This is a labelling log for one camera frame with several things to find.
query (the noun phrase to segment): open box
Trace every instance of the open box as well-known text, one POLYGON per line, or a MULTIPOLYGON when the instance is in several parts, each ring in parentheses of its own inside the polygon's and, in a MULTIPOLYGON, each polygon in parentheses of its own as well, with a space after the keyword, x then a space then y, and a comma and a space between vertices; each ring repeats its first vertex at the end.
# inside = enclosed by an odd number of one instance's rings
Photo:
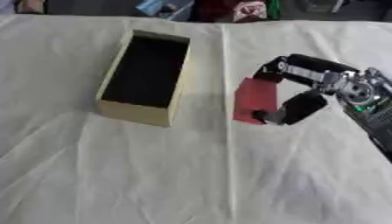
POLYGON ((189 38, 133 31, 122 40, 96 95, 104 116, 171 126, 179 103, 189 38))

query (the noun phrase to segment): white tablecloth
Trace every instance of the white tablecloth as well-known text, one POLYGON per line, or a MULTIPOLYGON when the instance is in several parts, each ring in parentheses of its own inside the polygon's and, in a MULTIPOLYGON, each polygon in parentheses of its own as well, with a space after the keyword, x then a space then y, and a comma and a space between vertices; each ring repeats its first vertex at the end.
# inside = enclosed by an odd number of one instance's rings
MULTIPOLYGON (((330 105, 290 127, 232 121, 233 93, 304 53, 392 77, 392 25, 0 18, 0 223, 390 224, 392 165, 330 105), (100 116, 129 29, 192 39, 173 127, 100 116)), ((303 90, 279 86, 282 102, 303 90)))

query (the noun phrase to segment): red object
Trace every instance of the red object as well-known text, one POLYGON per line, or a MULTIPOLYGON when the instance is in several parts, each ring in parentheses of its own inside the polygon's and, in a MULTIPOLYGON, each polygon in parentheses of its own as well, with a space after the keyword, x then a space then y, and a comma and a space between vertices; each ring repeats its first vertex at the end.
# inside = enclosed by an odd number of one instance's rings
POLYGON ((233 119, 262 125, 261 122, 252 118, 252 112, 259 109, 277 111, 277 84, 246 78, 235 91, 233 119))

